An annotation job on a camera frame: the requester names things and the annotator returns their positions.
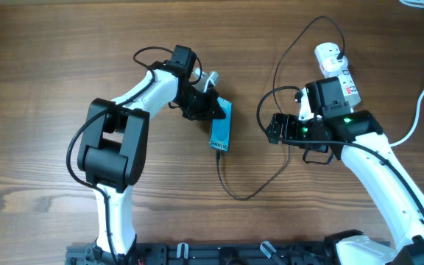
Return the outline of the Galaxy smartphone teal screen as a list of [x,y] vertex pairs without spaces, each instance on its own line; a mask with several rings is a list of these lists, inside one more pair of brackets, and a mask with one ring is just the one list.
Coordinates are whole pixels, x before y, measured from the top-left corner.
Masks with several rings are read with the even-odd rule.
[[211,136],[209,144],[211,148],[228,152],[230,147],[230,130],[233,105],[231,102],[218,98],[219,106],[225,113],[224,119],[214,119],[211,126]]

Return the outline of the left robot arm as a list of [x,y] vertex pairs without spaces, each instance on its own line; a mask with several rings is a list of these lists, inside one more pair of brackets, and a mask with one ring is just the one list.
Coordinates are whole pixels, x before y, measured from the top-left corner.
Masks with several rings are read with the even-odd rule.
[[206,72],[192,49],[177,45],[168,60],[144,64],[145,77],[115,99],[97,98],[68,146],[72,178],[96,197],[99,235],[93,257],[102,264],[141,262],[133,226],[132,189],[146,161],[149,123],[164,107],[190,121],[224,119],[215,87],[219,75]]

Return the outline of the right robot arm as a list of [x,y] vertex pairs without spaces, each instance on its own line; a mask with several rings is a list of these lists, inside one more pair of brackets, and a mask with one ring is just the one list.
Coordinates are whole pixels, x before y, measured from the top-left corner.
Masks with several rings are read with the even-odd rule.
[[333,264],[424,264],[424,194],[398,161],[382,126],[354,112],[337,77],[295,88],[300,112],[276,113],[262,130],[272,144],[330,152],[354,173],[383,216],[395,247],[358,230],[326,237]]

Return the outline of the white power strip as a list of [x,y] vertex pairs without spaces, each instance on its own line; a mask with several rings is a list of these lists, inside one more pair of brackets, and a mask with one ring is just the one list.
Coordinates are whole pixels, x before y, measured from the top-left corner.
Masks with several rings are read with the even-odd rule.
[[315,116],[327,119],[352,113],[361,97],[342,49],[335,43],[321,43],[314,54],[323,78],[305,84],[298,119],[308,121]]

